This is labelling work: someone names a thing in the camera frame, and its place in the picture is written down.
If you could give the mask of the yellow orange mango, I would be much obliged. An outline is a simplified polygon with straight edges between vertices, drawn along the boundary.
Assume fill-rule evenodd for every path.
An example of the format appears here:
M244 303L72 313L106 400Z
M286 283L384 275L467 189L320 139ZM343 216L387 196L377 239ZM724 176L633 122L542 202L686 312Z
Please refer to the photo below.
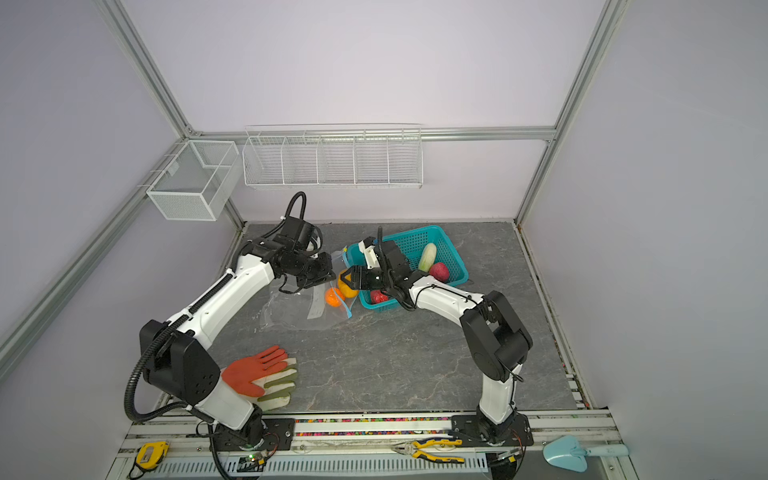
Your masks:
M344 280L344 276L339 274L337 276L337 287L345 299L354 299L358 296L359 291L350 287Z

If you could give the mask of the small orange fruit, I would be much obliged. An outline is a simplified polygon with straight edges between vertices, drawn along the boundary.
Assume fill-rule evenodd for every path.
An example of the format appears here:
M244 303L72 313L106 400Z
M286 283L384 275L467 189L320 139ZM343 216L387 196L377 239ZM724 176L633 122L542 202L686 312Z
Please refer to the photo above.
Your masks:
M345 304L345 297L340 289L332 287L329 288L324 295L325 302L333 307L333 308L340 308L342 305Z

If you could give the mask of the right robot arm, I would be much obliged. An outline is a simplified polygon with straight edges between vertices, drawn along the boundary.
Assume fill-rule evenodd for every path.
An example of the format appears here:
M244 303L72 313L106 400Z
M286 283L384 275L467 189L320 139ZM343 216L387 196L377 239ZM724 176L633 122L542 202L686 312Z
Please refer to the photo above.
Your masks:
M378 290L407 311L426 310L461 327L483 375L479 417L493 427L509 423L516 412L516 383L533 338L507 298L498 291L466 292L413 269L393 241L368 237L352 250L363 261L341 274L345 285Z

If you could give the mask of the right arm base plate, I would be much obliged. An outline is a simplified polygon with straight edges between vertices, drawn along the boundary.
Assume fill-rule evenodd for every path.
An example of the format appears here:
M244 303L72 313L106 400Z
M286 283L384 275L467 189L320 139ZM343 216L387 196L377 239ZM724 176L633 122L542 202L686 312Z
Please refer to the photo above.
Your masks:
M468 447L530 447L534 439L526 415L513 412L501 424L494 424L481 412L453 415L449 433Z

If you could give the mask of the clear zip top bag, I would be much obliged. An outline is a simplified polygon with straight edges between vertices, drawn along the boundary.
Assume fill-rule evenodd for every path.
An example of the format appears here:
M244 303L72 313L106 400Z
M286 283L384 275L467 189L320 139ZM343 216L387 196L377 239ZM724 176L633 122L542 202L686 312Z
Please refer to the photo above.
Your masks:
M265 328L286 331L329 330L350 320L358 300L345 299L340 308L329 306L325 292L337 287L337 276L309 289L297 290L294 279L283 286L281 280L269 287L268 300L260 310L260 324Z

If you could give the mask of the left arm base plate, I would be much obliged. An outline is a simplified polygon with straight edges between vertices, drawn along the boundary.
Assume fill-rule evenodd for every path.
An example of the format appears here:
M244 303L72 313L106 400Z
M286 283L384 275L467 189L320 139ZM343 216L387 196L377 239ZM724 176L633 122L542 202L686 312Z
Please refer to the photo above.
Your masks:
M291 448L295 427L293 417L260 417L241 430L217 426L213 442L219 452L284 451Z

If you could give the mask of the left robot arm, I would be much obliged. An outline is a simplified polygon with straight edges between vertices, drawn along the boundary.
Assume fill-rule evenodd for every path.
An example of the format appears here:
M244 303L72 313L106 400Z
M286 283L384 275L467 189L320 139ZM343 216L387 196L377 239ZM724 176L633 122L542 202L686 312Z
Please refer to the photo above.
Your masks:
M311 289L334 279L323 243L317 226L288 216L274 233L246 242L225 273L192 304L165 322L148 321L139 334L141 355L123 397L126 416L142 423L181 408L232 431L249 429L257 408L226 384L209 349L234 315L274 280L294 279L299 289ZM135 403L140 381L171 395L174 402L140 412Z

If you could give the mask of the teal plastic basket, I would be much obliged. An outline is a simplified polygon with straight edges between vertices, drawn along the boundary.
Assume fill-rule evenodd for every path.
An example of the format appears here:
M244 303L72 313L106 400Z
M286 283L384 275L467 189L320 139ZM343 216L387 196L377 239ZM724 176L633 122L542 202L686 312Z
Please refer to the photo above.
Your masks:
M435 263L442 263L449 271L449 278L443 283L457 287L469 280L469 272L461 255L445 231L437 225L420 227L400 233L383 236L383 240L393 241L408 259L412 269L417 269L423 250L427 244L436 246ZM356 265L366 266L364 254L360 251L359 242L344 248L342 258L346 267ZM388 311L399 307L396 300L373 303L369 292L360 293L362 306L373 311Z

